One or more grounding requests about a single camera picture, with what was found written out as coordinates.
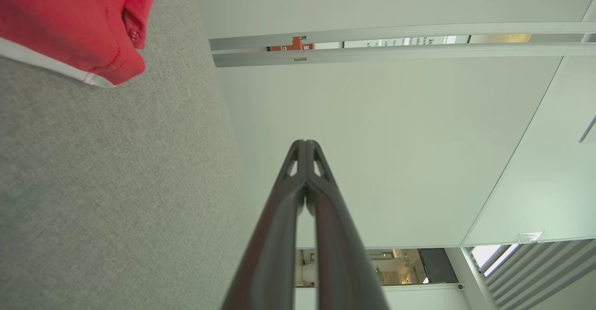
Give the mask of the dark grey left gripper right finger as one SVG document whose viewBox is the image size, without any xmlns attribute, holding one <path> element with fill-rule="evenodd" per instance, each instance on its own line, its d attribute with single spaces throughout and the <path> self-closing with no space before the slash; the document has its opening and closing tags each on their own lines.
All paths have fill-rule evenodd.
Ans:
<svg viewBox="0 0 596 310">
<path fill-rule="evenodd" d="M 318 310 L 389 310 L 321 145 L 306 141 L 306 204 L 315 219 Z"/>
</svg>

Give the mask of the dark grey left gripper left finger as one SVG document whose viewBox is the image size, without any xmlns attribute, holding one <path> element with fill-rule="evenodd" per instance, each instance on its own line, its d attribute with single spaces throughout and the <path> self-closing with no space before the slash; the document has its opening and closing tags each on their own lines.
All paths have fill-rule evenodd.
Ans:
<svg viewBox="0 0 596 310">
<path fill-rule="evenodd" d="M 262 210 L 221 310 L 292 310 L 297 217 L 304 208 L 306 142 L 296 140 Z"/>
</svg>

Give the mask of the red shorts white hem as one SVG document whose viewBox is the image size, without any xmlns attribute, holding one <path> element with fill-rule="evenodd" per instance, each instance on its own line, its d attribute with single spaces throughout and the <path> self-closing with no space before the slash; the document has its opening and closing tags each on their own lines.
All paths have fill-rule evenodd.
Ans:
<svg viewBox="0 0 596 310">
<path fill-rule="evenodd" d="M 154 0 L 0 0 L 0 57 L 113 88 L 142 74 Z"/>
</svg>

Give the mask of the white window pillar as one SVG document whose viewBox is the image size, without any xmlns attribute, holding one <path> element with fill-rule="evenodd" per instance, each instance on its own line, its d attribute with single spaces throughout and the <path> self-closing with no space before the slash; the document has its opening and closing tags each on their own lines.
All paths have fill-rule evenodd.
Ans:
<svg viewBox="0 0 596 310">
<path fill-rule="evenodd" d="M 449 247 L 445 251 L 462 285 L 469 310 L 498 310 L 486 287 L 485 276 L 479 272 L 470 251 L 466 247 Z"/>
</svg>

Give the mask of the grey window blinds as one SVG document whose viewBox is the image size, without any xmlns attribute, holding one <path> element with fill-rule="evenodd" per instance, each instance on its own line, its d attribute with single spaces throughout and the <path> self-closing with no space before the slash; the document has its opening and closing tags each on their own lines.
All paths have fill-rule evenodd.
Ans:
<svg viewBox="0 0 596 310">
<path fill-rule="evenodd" d="M 480 269 L 498 310 L 530 310 L 596 270 L 596 239 L 501 246 Z"/>
</svg>

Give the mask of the grey metal partition post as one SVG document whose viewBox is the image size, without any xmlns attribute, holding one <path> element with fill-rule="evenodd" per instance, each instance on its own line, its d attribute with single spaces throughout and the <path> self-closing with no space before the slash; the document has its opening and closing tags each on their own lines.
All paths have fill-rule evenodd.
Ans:
<svg viewBox="0 0 596 310">
<path fill-rule="evenodd" d="M 596 34 L 596 22 L 488 22 L 401 27 L 374 27 L 330 31 L 290 32 L 209 39 L 213 51 L 289 45 L 296 37 L 307 43 L 424 36 L 481 34 Z"/>
<path fill-rule="evenodd" d="M 213 54 L 217 67 L 483 57 L 596 57 L 596 43 L 465 43 Z"/>
</svg>

